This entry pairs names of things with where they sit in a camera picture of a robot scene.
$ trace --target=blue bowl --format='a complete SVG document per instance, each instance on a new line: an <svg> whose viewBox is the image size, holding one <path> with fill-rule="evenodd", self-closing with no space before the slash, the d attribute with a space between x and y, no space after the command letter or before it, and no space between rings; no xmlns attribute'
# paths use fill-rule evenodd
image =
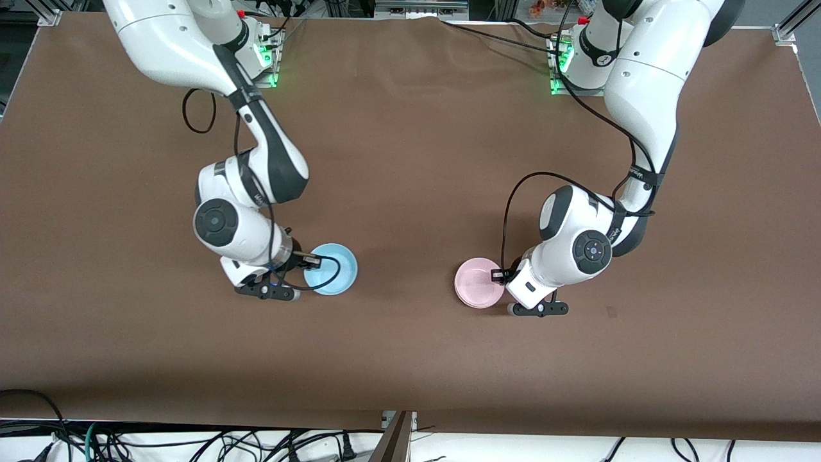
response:
<svg viewBox="0 0 821 462"><path fill-rule="evenodd" d="M356 263L356 257L348 247L341 244L328 243L316 247L311 253L321 256L332 256L339 260L340 270L339 276L333 280L331 284L316 289L315 292L321 295L338 295L348 290L356 280L356 275L359 272L359 265ZM333 274L337 272L337 263L332 260L322 260L322 265L316 270L305 271L305 282L308 285L320 285L323 282L331 279Z"/></svg>

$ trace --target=white floor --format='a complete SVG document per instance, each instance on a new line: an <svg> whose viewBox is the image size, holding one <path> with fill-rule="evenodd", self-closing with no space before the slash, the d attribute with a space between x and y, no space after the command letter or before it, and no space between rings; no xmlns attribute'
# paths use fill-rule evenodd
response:
<svg viewBox="0 0 821 462"><path fill-rule="evenodd" d="M158 444L177 441L198 441L214 436L214 432L196 433L141 433L125 435L122 440L131 443ZM286 432L260 432L264 445L274 445ZM357 453L376 447L379 434L351 435L351 444ZM410 462L428 462L441 456L443 462L602 462L611 450L613 437L538 437L517 435L479 435L454 433L415 433L410 445ZM0 462L32 460L49 442L50 437L0 438ZM692 440L701 462L725 462L728 441ZM684 455L691 454L684 441L679 440ZM200 448L200 444L166 448L131 448L134 462L186 462ZM200 462L214 462L222 447L212 445ZM298 452L301 462L310 462L337 453L332 438L318 441ZM282 452L272 459L278 462ZM82 462L84 455L75 449L74 460ZM226 462L254 462L254 457L241 450L228 453ZM48 462L68 460L63 443L57 443ZM790 443L775 441L738 441L732 453L735 462L818 462L821 443ZM670 441L663 438L627 438L613 462L681 462L673 452Z"/></svg>

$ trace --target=pink bowl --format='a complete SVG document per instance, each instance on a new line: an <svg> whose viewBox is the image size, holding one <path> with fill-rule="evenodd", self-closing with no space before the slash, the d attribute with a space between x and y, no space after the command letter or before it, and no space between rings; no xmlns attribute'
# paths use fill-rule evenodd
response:
<svg viewBox="0 0 821 462"><path fill-rule="evenodd" d="M487 258L471 258L459 266L453 287L456 295L472 308L491 307L502 298L505 288L490 280L490 272L499 267Z"/></svg>

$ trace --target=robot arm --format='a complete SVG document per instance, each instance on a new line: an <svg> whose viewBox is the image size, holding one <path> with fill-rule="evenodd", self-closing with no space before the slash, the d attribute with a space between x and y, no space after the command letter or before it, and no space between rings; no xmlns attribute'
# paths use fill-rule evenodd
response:
<svg viewBox="0 0 821 462"><path fill-rule="evenodd" d="M618 21L602 2L586 29L574 28L573 43L582 44L577 49L583 52L571 60L566 77L591 88L605 76L608 111L640 146L615 204L605 195L591 198L575 186L560 188L544 202L539 219L543 241L525 253L506 284L525 308L537 306L563 285L595 277L613 256L625 255L640 244L648 218L631 213L649 211L661 185L676 147L679 94L721 3L632 2L634 7L625 18L631 27L622 30L622 37L627 37L614 61L602 56L612 56L605 50L615 49ZM591 47L591 40L599 45Z"/></svg>
<svg viewBox="0 0 821 462"><path fill-rule="evenodd" d="M200 171L194 217L198 239L222 256L222 268L236 287L284 266L295 250L293 242L259 208L298 198L309 173L302 154L237 59L243 50L256 49L261 29L240 21L229 0L190 0L196 13L184 0L104 3L137 69L165 85L227 97L257 141L253 149Z"/></svg>

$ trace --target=brown table surface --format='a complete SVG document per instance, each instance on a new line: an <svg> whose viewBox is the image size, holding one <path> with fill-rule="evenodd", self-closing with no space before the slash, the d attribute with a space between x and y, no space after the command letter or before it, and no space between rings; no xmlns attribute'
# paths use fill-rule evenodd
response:
<svg viewBox="0 0 821 462"><path fill-rule="evenodd" d="M191 228L197 173L232 152L227 102L189 132L185 89L139 74L105 16L64 15L0 125L2 386L68 418L350 428L417 409L438 431L821 440L821 130L766 30L702 53L644 243L561 289L568 315L458 301L459 264L498 258L519 178L609 192L627 170L625 138L551 96L545 67L434 19L308 21L264 92L311 169L277 221L345 244L360 274L259 301ZM205 124L207 96L190 111ZM559 186L521 189L511 258Z"/></svg>

